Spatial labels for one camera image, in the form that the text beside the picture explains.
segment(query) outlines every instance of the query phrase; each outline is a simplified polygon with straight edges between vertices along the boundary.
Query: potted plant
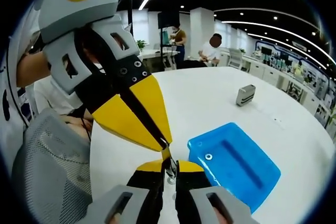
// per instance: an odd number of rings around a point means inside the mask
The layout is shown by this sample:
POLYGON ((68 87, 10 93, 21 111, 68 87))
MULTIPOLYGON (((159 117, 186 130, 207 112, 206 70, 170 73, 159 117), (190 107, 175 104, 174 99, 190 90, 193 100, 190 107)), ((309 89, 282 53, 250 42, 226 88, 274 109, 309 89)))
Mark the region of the potted plant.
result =
POLYGON ((146 41, 144 41, 144 40, 137 40, 136 43, 138 44, 138 47, 139 47, 140 51, 142 51, 145 48, 145 46, 147 45, 146 41))

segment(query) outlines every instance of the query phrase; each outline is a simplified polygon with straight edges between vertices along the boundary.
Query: white column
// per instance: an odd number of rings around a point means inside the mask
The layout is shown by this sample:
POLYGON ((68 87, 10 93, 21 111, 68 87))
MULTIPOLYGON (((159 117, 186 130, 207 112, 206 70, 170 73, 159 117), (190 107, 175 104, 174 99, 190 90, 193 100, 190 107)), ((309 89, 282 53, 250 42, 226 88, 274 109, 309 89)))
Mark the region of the white column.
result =
POLYGON ((198 58, 198 51, 209 41, 215 32, 214 12, 204 8, 190 11, 191 57, 198 58))

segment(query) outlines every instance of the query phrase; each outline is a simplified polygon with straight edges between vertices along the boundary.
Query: metal washer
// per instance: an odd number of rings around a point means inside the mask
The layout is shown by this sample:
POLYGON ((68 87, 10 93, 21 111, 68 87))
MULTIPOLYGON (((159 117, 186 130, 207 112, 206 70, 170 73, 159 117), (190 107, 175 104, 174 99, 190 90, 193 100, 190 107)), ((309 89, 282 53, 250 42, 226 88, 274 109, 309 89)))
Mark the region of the metal washer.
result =
POLYGON ((212 160, 212 155, 210 153, 205 154, 205 159, 206 160, 212 160))

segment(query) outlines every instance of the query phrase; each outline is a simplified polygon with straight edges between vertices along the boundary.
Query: white shirt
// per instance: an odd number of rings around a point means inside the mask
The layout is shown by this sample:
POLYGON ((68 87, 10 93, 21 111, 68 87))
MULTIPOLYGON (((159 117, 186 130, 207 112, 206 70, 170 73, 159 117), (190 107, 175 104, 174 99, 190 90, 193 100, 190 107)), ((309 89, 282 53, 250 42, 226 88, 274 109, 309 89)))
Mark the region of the white shirt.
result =
POLYGON ((64 95, 51 84, 51 76, 34 83, 34 95, 38 113, 45 108, 52 108, 59 115, 67 115, 74 110, 64 95))
POLYGON ((220 60, 220 58, 221 58, 220 57, 221 56, 220 50, 218 48, 215 48, 215 47, 211 46, 209 42, 206 42, 203 45, 202 52, 203 52, 203 55, 205 55, 209 60, 209 62, 205 62, 205 64, 208 67, 212 66, 212 63, 211 63, 212 60, 214 60, 214 59, 220 60))

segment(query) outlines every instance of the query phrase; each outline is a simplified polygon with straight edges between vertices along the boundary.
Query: gray gripper housing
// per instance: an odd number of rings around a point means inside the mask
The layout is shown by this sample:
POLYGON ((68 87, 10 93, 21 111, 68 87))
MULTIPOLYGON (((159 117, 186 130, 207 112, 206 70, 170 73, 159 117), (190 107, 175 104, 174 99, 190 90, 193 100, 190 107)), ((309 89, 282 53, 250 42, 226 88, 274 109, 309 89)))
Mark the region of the gray gripper housing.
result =
MULTIPOLYGON (((120 202, 129 198, 122 211, 118 224, 136 224, 148 189, 130 186, 116 186, 100 199, 91 203, 86 216, 77 224, 105 224, 116 213, 120 202)), ((211 201, 232 224, 258 224, 252 217, 248 206, 221 186, 192 189, 190 193, 197 206, 202 224, 219 224, 211 201)))
POLYGON ((190 193, 198 209, 202 224, 219 224, 212 203, 232 224, 258 224, 251 217, 249 207, 222 186, 192 189, 190 193))
POLYGON ((253 85, 248 85, 243 88, 240 88, 238 91, 238 96, 236 104, 238 106, 244 106, 245 104, 252 101, 254 94, 256 92, 256 87, 253 85))

